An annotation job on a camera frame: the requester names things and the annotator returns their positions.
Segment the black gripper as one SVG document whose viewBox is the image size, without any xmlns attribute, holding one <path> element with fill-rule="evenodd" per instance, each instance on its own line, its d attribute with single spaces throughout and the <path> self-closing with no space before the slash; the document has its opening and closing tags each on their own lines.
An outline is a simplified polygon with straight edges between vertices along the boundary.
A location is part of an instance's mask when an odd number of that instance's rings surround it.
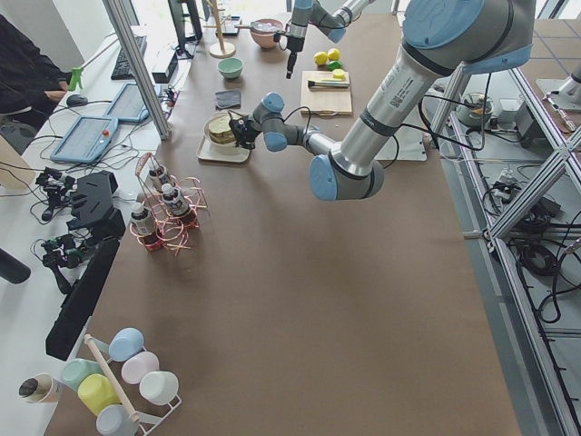
<svg viewBox="0 0 581 436">
<path fill-rule="evenodd" d="M 290 51 L 286 68 L 286 78 L 291 79 L 297 60 L 297 53 L 303 50 L 303 37 L 288 35 L 286 48 Z"/>
<path fill-rule="evenodd" d="M 244 149 L 254 149 L 255 139 L 259 131 L 252 126 L 252 120 L 248 115 L 240 118 L 231 118 L 229 121 L 232 134 L 235 138 L 235 146 Z"/>
</svg>

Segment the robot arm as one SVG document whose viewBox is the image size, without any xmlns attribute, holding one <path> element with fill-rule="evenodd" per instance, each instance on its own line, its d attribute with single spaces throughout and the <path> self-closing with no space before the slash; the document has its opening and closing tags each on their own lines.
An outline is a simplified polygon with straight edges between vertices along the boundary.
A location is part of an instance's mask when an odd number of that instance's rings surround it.
<svg viewBox="0 0 581 436">
<path fill-rule="evenodd" d="M 298 54 L 303 50 L 309 25 L 314 25 L 331 42 L 337 43 L 346 34 L 346 29 L 373 1 L 346 1 L 334 12 L 325 9 L 320 1 L 297 0 L 291 8 L 290 21 L 282 35 L 286 37 L 286 49 L 290 52 L 286 78 L 291 79 Z"/>
<path fill-rule="evenodd" d="M 532 1 L 412 1 L 395 64 L 342 141 L 286 124 L 281 96 L 269 93 L 251 114 L 230 119 L 236 144 L 251 149 L 261 135 L 272 152 L 301 145 L 314 156 L 309 176 L 317 198 L 369 198 L 384 181 L 376 155 L 431 85 L 457 68 L 490 74 L 521 66 L 530 57 L 534 21 Z"/>
</svg>

